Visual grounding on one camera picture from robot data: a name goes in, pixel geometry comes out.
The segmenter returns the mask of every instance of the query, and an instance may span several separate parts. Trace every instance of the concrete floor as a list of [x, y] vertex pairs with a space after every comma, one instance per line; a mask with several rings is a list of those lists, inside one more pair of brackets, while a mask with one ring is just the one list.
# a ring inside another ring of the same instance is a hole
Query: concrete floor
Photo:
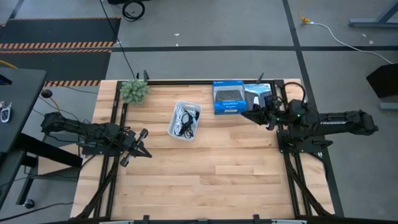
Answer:
[[[302, 15], [330, 26], [337, 38], [351, 45], [397, 45], [398, 30], [352, 29], [351, 17], [376, 17], [392, 1], [336, 0], [311, 1]], [[16, 0], [0, 2], [0, 24], [6, 22]], [[299, 0], [289, 0], [301, 46], [336, 46], [328, 31], [317, 26], [302, 26], [297, 17]], [[122, 20], [119, 37], [124, 47], [164, 47], [203, 45], [292, 46], [281, 0], [152, 0], [145, 2], [146, 14], [136, 22]], [[105, 4], [109, 16], [121, 16], [116, 6]], [[91, 17], [103, 16], [97, 0], [25, 0], [17, 17]], [[398, 62], [398, 52], [378, 52]], [[128, 52], [135, 72], [146, 69], [153, 78], [301, 78], [294, 51], [206, 51], [206, 52]], [[337, 134], [327, 139], [331, 163], [346, 217], [398, 220], [398, 113], [378, 109], [380, 100], [365, 77], [384, 65], [378, 57], [360, 52], [304, 52], [305, 64], [319, 112], [362, 109], [373, 115], [380, 131], [372, 136]], [[130, 78], [122, 53], [111, 55], [107, 79]], [[98, 87], [78, 87], [97, 91]], [[52, 88], [61, 109], [80, 120], [91, 119], [96, 96], [73, 90]], [[40, 100], [35, 109], [52, 111]], [[38, 139], [41, 117], [32, 112], [24, 132]], [[24, 212], [15, 206], [22, 182], [13, 185], [0, 217]], [[73, 201], [76, 183], [35, 180], [29, 197], [37, 208], [57, 202]], [[66, 220], [70, 206], [53, 207], [5, 223], [34, 223]]]

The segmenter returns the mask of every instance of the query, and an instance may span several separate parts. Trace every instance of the plastic bin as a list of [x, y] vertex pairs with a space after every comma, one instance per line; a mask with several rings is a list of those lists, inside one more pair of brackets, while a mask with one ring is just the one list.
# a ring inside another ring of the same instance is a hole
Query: plastic bin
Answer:
[[184, 135], [176, 136], [176, 135], [173, 134], [173, 128], [174, 128], [175, 117], [176, 117], [176, 109], [177, 109], [178, 106], [181, 106], [185, 110], [191, 110], [192, 108], [194, 108], [195, 111], [197, 111], [199, 113], [201, 113], [201, 106], [198, 105], [198, 104], [190, 103], [190, 102], [178, 101], [175, 104], [175, 106], [174, 106], [173, 115], [172, 115], [172, 118], [170, 120], [169, 128], [167, 130], [168, 134], [174, 139], [179, 139], [179, 140], [183, 140], [183, 141], [192, 142], [195, 139], [196, 135], [197, 135], [197, 128], [199, 126], [199, 120], [200, 120], [201, 114], [199, 115], [199, 118], [198, 118], [198, 125], [196, 127], [192, 126], [192, 131], [193, 131], [193, 137], [192, 138], [188, 139], [188, 138], [184, 137]]

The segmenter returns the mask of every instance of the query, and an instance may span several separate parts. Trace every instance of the succulent plant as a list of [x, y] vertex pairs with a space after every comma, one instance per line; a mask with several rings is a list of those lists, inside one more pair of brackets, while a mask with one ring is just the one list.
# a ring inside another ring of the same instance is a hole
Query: succulent plant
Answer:
[[141, 105], [147, 93], [149, 93], [149, 86], [143, 80], [134, 79], [122, 82], [120, 94], [125, 103]]

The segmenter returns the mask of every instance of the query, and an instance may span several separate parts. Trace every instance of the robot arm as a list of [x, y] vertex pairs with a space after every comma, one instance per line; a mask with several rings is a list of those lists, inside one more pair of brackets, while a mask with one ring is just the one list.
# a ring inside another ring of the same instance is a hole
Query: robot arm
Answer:
[[128, 165], [131, 157], [152, 157], [142, 142], [148, 135], [148, 130], [146, 129], [143, 129], [138, 139], [135, 139], [134, 136], [136, 134], [134, 131], [120, 128], [117, 124], [85, 124], [64, 118], [58, 112], [46, 114], [41, 127], [42, 132], [45, 134], [67, 131], [83, 136], [84, 142], [78, 142], [77, 144], [83, 147], [84, 154], [115, 156], [126, 150], [128, 155], [120, 162], [123, 167]]
[[275, 125], [287, 125], [288, 134], [284, 142], [297, 145], [308, 137], [337, 133], [353, 133], [369, 136], [378, 131], [372, 116], [359, 110], [344, 113], [318, 113], [300, 100], [292, 100], [285, 111], [282, 102], [275, 96], [265, 97], [266, 106], [254, 105], [253, 110], [242, 115], [251, 121], [273, 130]]

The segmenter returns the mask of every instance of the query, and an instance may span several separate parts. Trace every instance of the wooden table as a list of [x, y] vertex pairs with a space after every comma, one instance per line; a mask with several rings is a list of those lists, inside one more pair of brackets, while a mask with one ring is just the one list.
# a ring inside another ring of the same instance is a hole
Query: wooden table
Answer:
[[[113, 80], [101, 82], [94, 123], [109, 122], [116, 84]], [[289, 100], [302, 98], [299, 87], [289, 85], [286, 90]], [[167, 134], [178, 101], [202, 106], [193, 142]], [[120, 99], [116, 124], [121, 107]], [[150, 215], [151, 220], [252, 219], [254, 214], [294, 218], [275, 131], [240, 115], [215, 116], [211, 85], [151, 86], [142, 106], [128, 106], [125, 126], [138, 133], [142, 128], [149, 130], [144, 142], [153, 158], [132, 158], [126, 168], [119, 166], [112, 220], [142, 220], [143, 215]], [[308, 154], [301, 158], [308, 188], [333, 213], [322, 163]], [[102, 161], [102, 156], [96, 156], [80, 172], [71, 217], [79, 214], [96, 192]], [[298, 187], [296, 191], [304, 214]], [[107, 195], [105, 192], [101, 215]]]

